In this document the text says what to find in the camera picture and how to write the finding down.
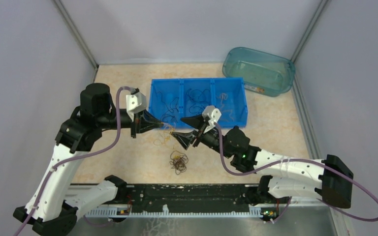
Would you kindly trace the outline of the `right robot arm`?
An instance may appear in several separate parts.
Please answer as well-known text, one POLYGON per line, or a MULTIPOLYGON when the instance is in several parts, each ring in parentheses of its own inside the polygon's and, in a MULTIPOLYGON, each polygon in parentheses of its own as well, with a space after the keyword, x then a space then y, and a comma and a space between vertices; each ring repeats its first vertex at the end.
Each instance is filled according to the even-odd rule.
POLYGON ((337 156, 327 155, 325 159, 300 159, 272 153, 252 146, 250 138, 234 126, 225 135, 201 115, 182 119, 194 129, 188 133, 171 132, 179 144, 188 149, 199 144, 213 149, 224 158, 230 158, 235 175, 251 173, 262 176, 258 198, 269 203, 274 198, 307 197, 320 199, 333 207, 351 207, 353 179, 350 168, 337 156))

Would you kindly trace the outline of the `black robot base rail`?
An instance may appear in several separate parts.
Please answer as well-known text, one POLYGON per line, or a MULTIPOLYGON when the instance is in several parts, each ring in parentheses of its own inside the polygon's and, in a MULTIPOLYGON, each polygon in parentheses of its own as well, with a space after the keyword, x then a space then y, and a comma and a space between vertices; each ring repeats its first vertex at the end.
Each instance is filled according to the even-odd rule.
POLYGON ((134 184, 108 201, 131 208, 132 213, 243 213, 260 204, 287 203, 276 199, 258 184, 134 184))

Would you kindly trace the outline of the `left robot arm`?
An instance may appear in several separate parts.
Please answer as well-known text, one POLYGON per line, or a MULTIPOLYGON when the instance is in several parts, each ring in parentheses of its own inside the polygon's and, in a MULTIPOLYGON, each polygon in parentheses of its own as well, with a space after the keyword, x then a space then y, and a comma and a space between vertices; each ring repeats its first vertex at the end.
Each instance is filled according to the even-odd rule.
POLYGON ((161 128, 162 123, 147 111, 147 100, 139 89, 122 86, 115 96, 110 87, 93 83, 81 91, 80 104, 62 123, 46 173, 28 203, 14 210, 22 226, 31 225, 40 236, 65 236, 77 221, 99 205, 114 201, 129 204, 127 183, 110 175, 101 183, 76 197, 66 197, 73 177, 84 159, 99 154, 92 152, 104 130, 130 129, 131 137, 161 128))

